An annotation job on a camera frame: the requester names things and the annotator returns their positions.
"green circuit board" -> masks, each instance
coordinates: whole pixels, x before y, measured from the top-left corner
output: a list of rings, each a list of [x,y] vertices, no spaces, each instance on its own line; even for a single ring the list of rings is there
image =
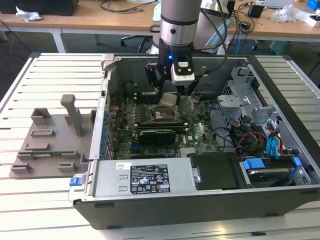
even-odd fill
[[[136,104],[133,98],[120,99],[119,102],[118,106],[110,107],[115,160],[179,158],[189,153],[218,150],[206,121],[207,106],[204,101],[195,104],[192,97],[187,97],[180,101],[179,106],[170,108]],[[141,145],[138,136],[146,130],[175,131],[174,144]]]

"motherboard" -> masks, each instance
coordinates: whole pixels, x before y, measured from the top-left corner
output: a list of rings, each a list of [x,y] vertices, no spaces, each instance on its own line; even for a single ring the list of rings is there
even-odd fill
[[[109,143],[100,159],[183,158],[218,150],[207,121],[206,101],[186,96],[179,105],[138,104],[135,97],[110,97],[104,121]]]

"power supply label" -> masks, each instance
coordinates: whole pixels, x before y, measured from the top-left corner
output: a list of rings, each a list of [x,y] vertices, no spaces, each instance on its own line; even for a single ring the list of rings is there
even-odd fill
[[[132,194],[169,193],[167,164],[131,166],[130,192]]]

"blue release tab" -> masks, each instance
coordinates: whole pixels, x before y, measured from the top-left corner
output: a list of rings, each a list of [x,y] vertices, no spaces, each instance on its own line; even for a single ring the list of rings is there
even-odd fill
[[[70,187],[81,186],[82,185],[82,177],[73,176],[72,178],[70,178],[69,185],[70,185]]]
[[[265,164],[261,158],[247,158],[243,161],[244,168],[248,169],[264,169]]]
[[[301,163],[301,161],[300,161],[300,159],[298,157],[294,157],[293,158],[293,162],[294,162],[296,167],[302,165],[302,163]]]

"office chair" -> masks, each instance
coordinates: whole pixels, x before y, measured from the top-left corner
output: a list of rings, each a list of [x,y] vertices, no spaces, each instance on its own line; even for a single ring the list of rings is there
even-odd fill
[[[125,36],[121,38],[120,41],[120,45],[121,47],[125,47],[125,40],[130,40],[130,39],[139,39],[139,38],[143,38],[142,43],[140,44],[139,48],[138,48],[138,54],[140,53],[140,51],[142,50],[142,48],[145,46],[145,43],[149,43],[150,39],[152,39],[152,36],[143,36],[143,35],[131,35],[131,36]]]

